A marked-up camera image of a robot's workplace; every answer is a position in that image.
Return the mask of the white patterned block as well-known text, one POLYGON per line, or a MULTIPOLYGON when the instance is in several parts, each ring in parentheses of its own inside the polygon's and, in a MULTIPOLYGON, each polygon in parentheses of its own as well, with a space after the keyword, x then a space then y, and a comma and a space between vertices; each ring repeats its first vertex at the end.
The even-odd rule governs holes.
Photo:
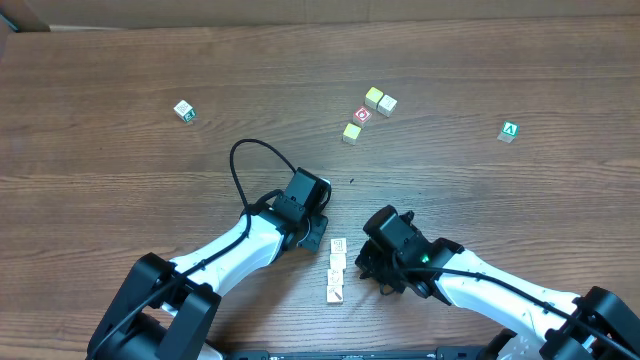
POLYGON ((347 253, 347 241, 345 238, 335 238, 330 243, 332 254, 346 254, 347 253))

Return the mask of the white block green edge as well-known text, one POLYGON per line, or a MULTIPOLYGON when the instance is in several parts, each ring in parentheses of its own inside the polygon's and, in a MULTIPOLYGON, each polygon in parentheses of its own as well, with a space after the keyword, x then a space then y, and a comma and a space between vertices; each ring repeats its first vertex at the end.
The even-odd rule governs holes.
POLYGON ((344 271, 342 269, 328 269, 327 282, 329 286, 343 286, 344 271))

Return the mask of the white block red mark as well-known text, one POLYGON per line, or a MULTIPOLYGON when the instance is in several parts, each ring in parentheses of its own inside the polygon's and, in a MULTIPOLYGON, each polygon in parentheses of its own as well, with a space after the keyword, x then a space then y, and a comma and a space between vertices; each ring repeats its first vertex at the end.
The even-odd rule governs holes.
POLYGON ((344 302, 343 287, 341 285, 327 286, 326 300, 328 304, 342 304, 344 302))

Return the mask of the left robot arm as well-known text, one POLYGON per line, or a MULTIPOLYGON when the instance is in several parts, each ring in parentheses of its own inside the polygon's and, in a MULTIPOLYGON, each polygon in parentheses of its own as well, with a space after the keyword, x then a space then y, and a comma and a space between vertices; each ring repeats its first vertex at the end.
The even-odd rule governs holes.
POLYGON ((208 245, 135 262, 92 335, 90 359, 219 359, 206 343, 222 297, 296 247, 317 251, 328 219, 328 180, 298 169, 208 245))

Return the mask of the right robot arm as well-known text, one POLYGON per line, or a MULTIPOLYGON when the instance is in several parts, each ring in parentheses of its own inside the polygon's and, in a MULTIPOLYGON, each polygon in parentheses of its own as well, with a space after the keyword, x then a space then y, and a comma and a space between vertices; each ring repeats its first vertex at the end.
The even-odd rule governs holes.
POLYGON ((368 239, 355 264, 383 295, 411 289, 471 310, 503 326, 484 359, 636 359, 639 318, 613 292, 584 296, 552 290, 502 271, 462 245, 427 240, 413 212, 388 205, 364 225, 368 239))

